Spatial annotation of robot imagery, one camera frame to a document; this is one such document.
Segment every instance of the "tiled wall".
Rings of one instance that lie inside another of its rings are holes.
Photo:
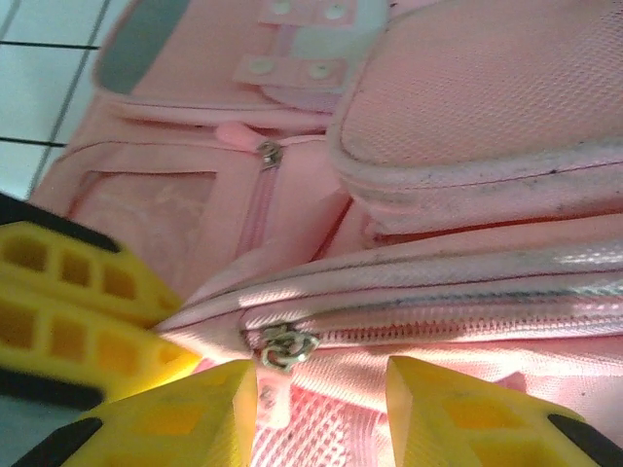
[[[91,99],[90,71],[128,0],[0,0],[0,192],[28,195]]]

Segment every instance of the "zipper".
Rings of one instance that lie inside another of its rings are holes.
[[[577,297],[594,299],[609,295],[613,300],[600,303],[579,301],[581,312],[561,314],[561,292],[475,294],[443,304],[430,298],[428,305],[405,308],[392,303],[329,309],[314,318],[266,326],[244,332],[247,343],[261,355],[270,369],[290,373],[292,367],[308,361],[318,349],[348,348],[362,345],[418,344],[430,342],[500,341],[512,339],[554,339],[612,335],[623,332],[620,303],[623,284],[599,290],[577,291]],[[435,313],[436,307],[451,313]],[[374,311],[383,314],[386,324],[356,325],[373,321]],[[336,315],[343,314],[336,320]]]
[[[238,243],[236,256],[239,257],[261,246],[264,242],[278,169],[283,159],[283,147],[278,142],[238,122],[227,122],[218,126],[215,135],[221,142],[259,155],[263,162]]]

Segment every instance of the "backpack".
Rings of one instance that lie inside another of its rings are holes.
[[[393,465],[388,356],[623,443],[619,0],[140,0],[32,202],[261,362],[254,466]]]

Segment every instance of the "metal zipper pull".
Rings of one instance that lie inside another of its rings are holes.
[[[221,124],[214,134],[219,141],[262,156],[265,169],[278,166],[283,158],[283,148],[279,143],[239,122]]]
[[[290,330],[287,325],[265,329],[262,341],[262,364],[285,373],[290,373],[293,365],[307,362],[320,345],[316,336]]]

